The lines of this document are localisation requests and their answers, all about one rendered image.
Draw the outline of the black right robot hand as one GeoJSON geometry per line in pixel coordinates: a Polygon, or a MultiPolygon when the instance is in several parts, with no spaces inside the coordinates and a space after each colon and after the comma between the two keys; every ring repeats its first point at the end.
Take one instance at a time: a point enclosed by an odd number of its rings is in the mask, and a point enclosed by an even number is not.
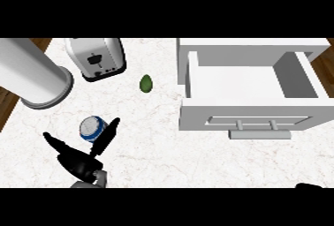
{"type": "Polygon", "coordinates": [[[307,188],[322,188],[319,185],[312,185],[312,184],[306,184],[306,183],[299,183],[296,185],[296,188],[300,188],[300,189],[307,189],[307,188]]]}

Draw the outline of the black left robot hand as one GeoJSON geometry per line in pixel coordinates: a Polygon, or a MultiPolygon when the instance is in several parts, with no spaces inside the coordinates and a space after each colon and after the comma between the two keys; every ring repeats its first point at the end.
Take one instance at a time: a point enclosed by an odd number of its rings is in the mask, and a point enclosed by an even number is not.
{"type": "Polygon", "coordinates": [[[117,136],[118,123],[120,118],[117,117],[95,140],[89,154],[69,147],[65,142],[53,138],[47,132],[43,133],[47,143],[59,153],[58,161],[62,167],[86,183],[103,183],[106,181],[103,163],[101,163],[95,157],[103,153],[117,136]]]}

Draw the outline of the white drawer front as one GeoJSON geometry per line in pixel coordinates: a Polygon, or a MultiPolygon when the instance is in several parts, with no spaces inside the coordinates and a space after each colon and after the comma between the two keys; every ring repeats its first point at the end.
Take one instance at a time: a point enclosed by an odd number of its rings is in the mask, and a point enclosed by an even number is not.
{"type": "Polygon", "coordinates": [[[331,98],[194,99],[180,107],[180,131],[228,131],[231,139],[290,139],[334,120],[331,98]]]}

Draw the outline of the white open drawer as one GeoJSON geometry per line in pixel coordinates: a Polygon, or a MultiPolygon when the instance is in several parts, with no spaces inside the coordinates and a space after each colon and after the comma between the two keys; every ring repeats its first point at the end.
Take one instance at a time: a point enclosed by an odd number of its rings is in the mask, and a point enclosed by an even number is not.
{"type": "Polygon", "coordinates": [[[285,52],[270,66],[201,66],[188,54],[188,98],[328,98],[304,52],[285,52]]]}

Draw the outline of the green avocado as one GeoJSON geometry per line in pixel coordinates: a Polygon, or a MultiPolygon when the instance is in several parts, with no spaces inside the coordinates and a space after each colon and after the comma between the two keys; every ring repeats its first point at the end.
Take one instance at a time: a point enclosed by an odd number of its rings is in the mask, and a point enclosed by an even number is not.
{"type": "Polygon", "coordinates": [[[152,90],[152,80],[151,76],[145,75],[139,82],[139,89],[143,93],[148,93],[152,90]]]}

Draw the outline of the silver toaster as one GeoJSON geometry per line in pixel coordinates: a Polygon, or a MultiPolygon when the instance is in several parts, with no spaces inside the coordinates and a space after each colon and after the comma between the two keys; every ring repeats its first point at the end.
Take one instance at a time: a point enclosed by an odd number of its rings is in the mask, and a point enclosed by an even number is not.
{"type": "Polygon", "coordinates": [[[126,52],[118,38],[67,38],[65,48],[86,81],[96,82],[127,69],[126,52]]]}

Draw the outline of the white cabinet body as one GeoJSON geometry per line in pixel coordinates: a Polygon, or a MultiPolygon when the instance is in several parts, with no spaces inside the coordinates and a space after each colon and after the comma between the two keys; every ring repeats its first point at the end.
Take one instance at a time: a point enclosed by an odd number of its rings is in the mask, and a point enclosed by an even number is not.
{"type": "Polygon", "coordinates": [[[312,62],[328,47],[325,38],[177,38],[177,84],[185,84],[191,51],[201,66],[273,66],[285,52],[304,52],[312,62]]]}

